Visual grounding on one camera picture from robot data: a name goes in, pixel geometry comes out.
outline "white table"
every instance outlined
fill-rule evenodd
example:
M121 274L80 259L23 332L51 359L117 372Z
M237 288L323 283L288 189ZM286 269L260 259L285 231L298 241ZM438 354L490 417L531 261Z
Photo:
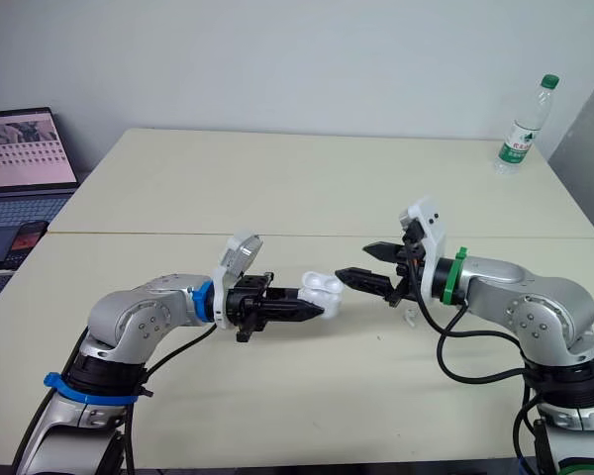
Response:
M356 265L392 273L361 237L265 237L251 271L273 270L297 286L309 269ZM8 463L92 305L170 272L209 273L224 237L46 235L0 296L0 463ZM512 260L541 275L570 277L594 296L594 239L452 238L469 254ZM471 387L448 380L435 361L437 335L415 329L376 297L345 290L330 322L269 324L248 344L233 332L169 362L149 381L153 399L136 410L140 467L236 467L513 456L517 378ZM445 323L453 309L435 305ZM494 328L475 318L462 328ZM178 329L154 359L202 329ZM520 364L493 338L451 341L447 361L481 375ZM532 453L529 439L523 442Z
M52 233L400 235L426 194L448 232L594 238L533 148L497 175L499 142L127 131L50 225Z

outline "bottle cap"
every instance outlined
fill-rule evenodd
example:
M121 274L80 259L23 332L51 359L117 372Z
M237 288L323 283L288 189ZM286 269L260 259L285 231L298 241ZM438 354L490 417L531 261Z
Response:
M547 89L554 89L558 84L558 76L554 74L546 74L544 79L542 79L542 87L546 87Z

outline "black cable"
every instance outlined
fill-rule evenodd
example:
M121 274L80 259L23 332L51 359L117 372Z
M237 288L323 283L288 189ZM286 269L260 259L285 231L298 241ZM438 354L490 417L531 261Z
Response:
M411 254L409 253L408 246L404 245L403 249L405 250L405 256L407 257L407 262L409 262L409 266L410 266L409 274L410 274L410 279L412 282L412 288L414 289L414 293L416 294L416 300L418 303L418 307L420 307L420 311L423 314L423 317L425 317L425 320L427 321L427 323L429 324L429 326L432 329L434 329L439 334L442 334L445 336L451 336L453 338L465 338L465 337L469 337L469 336L497 336L498 338L503 338L503 339L510 341L511 343L516 345L519 349L521 349L521 345L519 344L519 341L514 336L507 334L507 333L495 332L492 330L479 330L479 331L473 331L473 332L451 332L449 329L443 329L440 325L438 325L436 323L436 321L432 318L431 314L429 313L429 309L427 308L427 305L425 305L425 301L423 300L423 297L421 295L420 283L418 282L418 267L416 266L416 262L414 261Z
M503 338L503 339L506 339L506 340L512 342L519 349L521 349L521 346L519 344L519 341L516 338L514 338L513 336L511 336L509 334L503 333L503 332L493 332L493 331L452 332L451 330L453 329L455 324L457 324L457 322L459 322L459 320L464 316L464 314L468 310L468 305L466 305L466 304L464 304L460 308L460 310L457 312L455 317L453 317L453 319L448 323L448 325L446 326L445 329L443 329L441 326L439 326L436 323L436 321L432 318L431 314L429 313L429 309L427 308L427 306L425 305L425 301L423 300L423 296L422 296L421 289L420 289L420 284L418 282L418 275L417 275L418 267L416 266L416 262L412 258L412 255L411 255L408 247L409 247L408 244L405 242L403 249L405 251L405 256L407 257L407 261L409 262L409 266L410 266L409 274L410 274L410 279L412 282L412 288L414 290L414 293L416 294L416 302L418 303L421 313L425 317L425 320L427 320L427 323L430 325L430 327L432 327L436 332L438 332L441 335L440 339L438 340L438 347L436 348L436 356L438 358L438 365L440 366L443 373L446 376L448 376L449 378L451 378L452 380L457 381L459 383L464 383L464 384L489 384L489 383L494 383L497 381L502 381L504 379L511 378L513 376L524 375L526 372L525 369L515 368L515 369L509 369L507 371L503 371L501 373L491 374L490 376L469 378L469 377L460 376L458 374L455 374L446 367L445 360L443 357L443 350L445 347L446 338L448 336L452 336L452 337L497 336L497 337L500 337L500 338Z
M84 331L81 333L81 335L77 339L77 343L72 348L72 351L70 352L70 355L68 356L68 359L66 360L65 364L63 365L63 369L61 370L62 378L64 376L66 376L66 374L70 370L70 366L72 365L72 362L74 361L74 359L77 357L77 354L79 353L79 347L81 346L81 343L86 338L87 334L88 334L88 328L84 329ZM24 455L24 451L27 448L29 439L31 438L31 435L33 435L33 431L35 430L36 426L38 425L38 422L40 421L42 414L44 413L45 409L47 408L47 405L49 404L50 400L52 399L53 394L55 394L54 388L51 388L47 391L46 395L40 402L40 405L38 406L35 413L33 414L33 417L29 421L29 425L27 426L27 429L25 430L24 434L22 435L20 444L18 445L16 453L13 456L13 461L11 462L11 471L14 475L18 471L18 467L20 466L20 463L22 462L22 456Z
M462 308L459 310L459 312L457 312L455 317L453 317L453 319L448 323L448 325L446 326L446 330L450 331L455 326L455 324L457 324L457 322L460 321L460 319L464 316L464 314L466 313L467 310L468 310L468 306L463 305ZM482 376L482 377L476 377L476 378L460 376L458 374L453 373L446 367L445 359L443 356L445 342L446 342L446 335L441 334L440 339L438 340L438 347L436 348L436 356L438 357L438 365L440 366L440 369L443 371L443 373L446 376L448 376L449 378L451 378L454 381L457 381L458 383L489 384L489 383L495 383L497 381L502 381L504 379L512 378L513 376L522 376L526 373L526 370L524 368L515 368L515 369L509 369L507 371L502 371L501 373L491 374L490 376Z
M531 400L531 388L528 384L526 384L526 381L524 381L524 396L522 397L522 407L526 406L530 400ZM526 425L526 428L528 429L528 431L532 435L535 435L535 428L533 427L530 420L528 419L528 414L524 415L524 424Z
M126 472L128 475L135 475L135 454L132 449L132 421L135 414L135 405L126 406L126 421L124 425L123 444L126 451Z
M168 355L166 355L162 360L160 360L157 364L155 364L152 368L150 368L148 370L148 372L146 373L145 381L144 382L147 382L148 379L149 379L149 377L152 374L154 374L156 372L156 370L158 370L163 364L165 364L167 361L169 361L174 356L178 356L180 353L182 353L184 350L190 348L194 344L199 343L200 341L202 341L203 339L205 339L207 336L209 336L211 333L213 333L216 330L216 328L217 328L216 324L213 324L213 325L211 325L211 328L210 329L208 329L206 332L202 333L196 339L192 339L188 343L185 343L182 346L180 346L179 348L174 349L171 353L169 353Z
M515 416L515 422L513 423L513 447L515 448L515 454L517 455L519 463L522 464L522 467L524 467L524 470L526 470L528 475L537 475L537 473L529 465L529 463L526 461L526 458L524 457L524 454L522 453L522 447L519 443L519 428L522 422L525 420L528 411L539 402L540 398L541 395L537 394L528 403L522 406L522 409L520 409Z
M142 385L146 384L147 381L149 380L149 378L151 377L151 375L154 374L159 368L161 368L167 361L169 361L171 358L173 358L175 356L178 356L180 353L182 353L186 349L189 349L194 344L197 344L200 341L202 341L203 339L205 339L207 336L209 336L211 333L213 333L216 330L216 328L217 328L216 324L211 325L211 327L206 332L202 333L197 338L194 338L191 341L188 341L187 343L183 344L182 346L179 346L178 348L174 349L172 352L168 353L164 358L159 360L154 366L152 366L146 372L144 377L141 379L141 381L137 385L137 389L136 389L135 393L139 393L140 387ZM126 421L125 421L125 426L124 426L124 432L125 432L124 433L124 449L126 451L126 471L128 472L128 475L135 475L135 455L134 455L134 450L132 448L132 422L133 422L133 418L134 418L134 411L135 411L134 404L129 404L128 406L126 406Z

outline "water bottle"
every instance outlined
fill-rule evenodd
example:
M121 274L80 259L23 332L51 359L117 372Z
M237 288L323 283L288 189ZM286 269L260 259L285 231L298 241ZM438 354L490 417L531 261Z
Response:
M506 137L499 154L495 159L495 170L498 173L515 173L533 140L542 129L545 119L552 107L552 91L558 84L558 77L554 74L546 74L542 84L533 97L530 104L526 104L525 110L513 123L511 132Z

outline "laptop screen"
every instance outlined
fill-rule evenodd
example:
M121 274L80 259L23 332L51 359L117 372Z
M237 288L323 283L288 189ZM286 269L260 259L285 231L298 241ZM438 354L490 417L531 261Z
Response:
M50 109L0 112L0 188L76 181Z

